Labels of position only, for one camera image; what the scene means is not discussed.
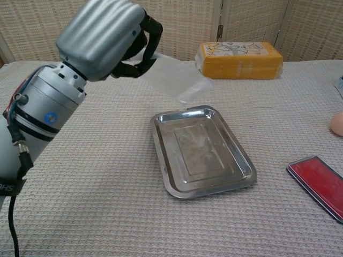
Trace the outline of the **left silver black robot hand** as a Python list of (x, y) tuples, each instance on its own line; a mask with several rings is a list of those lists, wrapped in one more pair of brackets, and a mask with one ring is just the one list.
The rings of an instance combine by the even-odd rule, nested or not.
[(131, 1), (88, 1), (56, 40), (65, 64), (88, 81), (138, 78), (156, 59), (163, 26)]

